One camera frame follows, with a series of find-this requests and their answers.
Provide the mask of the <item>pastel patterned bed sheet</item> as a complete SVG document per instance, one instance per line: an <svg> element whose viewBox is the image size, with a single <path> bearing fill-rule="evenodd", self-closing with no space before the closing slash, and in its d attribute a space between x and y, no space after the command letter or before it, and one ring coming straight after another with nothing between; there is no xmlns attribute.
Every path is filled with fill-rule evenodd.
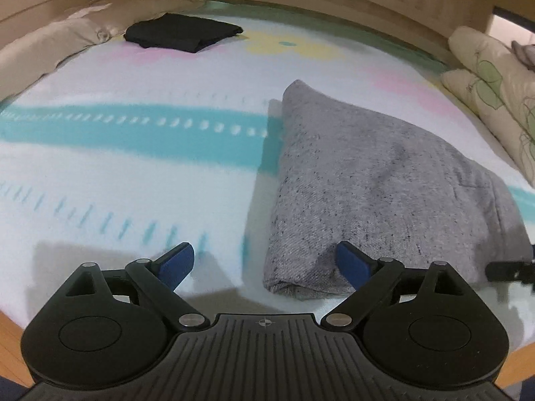
<svg viewBox="0 0 535 401"><path fill-rule="evenodd" d="M405 119L499 175L528 229L534 192L442 89L441 62L351 24L211 2L243 33L200 52L114 38L1 107L1 310L26 326L81 263L121 268L188 242L178 292L206 315L312 312L262 284L278 187L280 103L296 80Z"/></svg>

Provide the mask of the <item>grey speckled pants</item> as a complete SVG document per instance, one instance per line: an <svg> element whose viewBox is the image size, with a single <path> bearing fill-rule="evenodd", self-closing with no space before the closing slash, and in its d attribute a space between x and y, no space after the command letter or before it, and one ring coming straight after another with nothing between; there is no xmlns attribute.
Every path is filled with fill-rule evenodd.
<svg viewBox="0 0 535 401"><path fill-rule="evenodd" d="M282 118L268 291L301 300L350 293L335 265L342 241L411 268L446 261L474 285L491 263L532 258L506 184L444 139L301 81L285 90Z"/></svg>

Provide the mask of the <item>floral cream pillow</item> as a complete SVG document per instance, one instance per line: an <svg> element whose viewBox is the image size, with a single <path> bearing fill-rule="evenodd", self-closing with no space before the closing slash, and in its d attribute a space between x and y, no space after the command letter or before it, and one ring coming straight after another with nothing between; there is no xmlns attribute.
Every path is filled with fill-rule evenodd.
<svg viewBox="0 0 535 401"><path fill-rule="evenodd" d="M461 69L486 82L487 90L480 96L489 113L477 116L533 184L534 71L504 43L467 26L457 28L448 45Z"/></svg>
<svg viewBox="0 0 535 401"><path fill-rule="evenodd" d="M451 70L441 75L441 82L449 92L479 117L489 113L488 105L480 96L481 92L487 90L487 84L476 74L466 69Z"/></svg>

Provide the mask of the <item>beige pillow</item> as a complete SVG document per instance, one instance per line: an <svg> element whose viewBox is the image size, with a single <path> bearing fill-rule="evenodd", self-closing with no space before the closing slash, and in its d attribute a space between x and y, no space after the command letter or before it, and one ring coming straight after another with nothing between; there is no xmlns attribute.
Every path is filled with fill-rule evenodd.
<svg viewBox="0 0 535 401"><path fill-rule="evenodd" d="M65 59L180 5L181 0L112 1L27 33L1 49L1 99L23 92Z"/></svg>

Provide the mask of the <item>folded black garment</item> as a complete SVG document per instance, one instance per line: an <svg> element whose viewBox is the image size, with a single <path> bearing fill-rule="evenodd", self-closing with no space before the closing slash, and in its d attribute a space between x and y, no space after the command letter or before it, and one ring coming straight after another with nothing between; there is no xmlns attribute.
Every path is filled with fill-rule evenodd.
<svg viewBox="0 0 535 401"><path fill-rule="evenodd" d="M243 29L208 18L170 14L129 26L123 37L142 48L163 48L196 53L224 39L243 33Z"/></svg>

